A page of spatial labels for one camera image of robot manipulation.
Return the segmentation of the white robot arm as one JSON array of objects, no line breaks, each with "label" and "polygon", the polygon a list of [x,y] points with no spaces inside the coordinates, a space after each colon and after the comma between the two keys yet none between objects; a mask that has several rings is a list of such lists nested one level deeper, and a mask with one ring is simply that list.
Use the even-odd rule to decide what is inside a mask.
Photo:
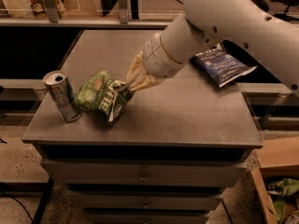
[{"label": "white robot arm", "polygon": [[183,0],[184,13],[146,42],[126,77],[130,91],[157,86],[222,40],[238,45],[299,96],[299,30],[251,0]]}]

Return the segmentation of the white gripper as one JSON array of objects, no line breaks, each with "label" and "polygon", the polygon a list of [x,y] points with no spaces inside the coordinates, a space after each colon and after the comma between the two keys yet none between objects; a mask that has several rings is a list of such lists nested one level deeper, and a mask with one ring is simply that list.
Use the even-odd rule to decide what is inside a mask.
[{"label": "white gripper", "polygon": [[126,82],[118,91],[141,91],[155,87],[163,83],[165,78],[174,77],[185,66],[166,54],[160,36],[160,33],[156,33],[146,42],[143,52],[140,51],[135,56]]}]

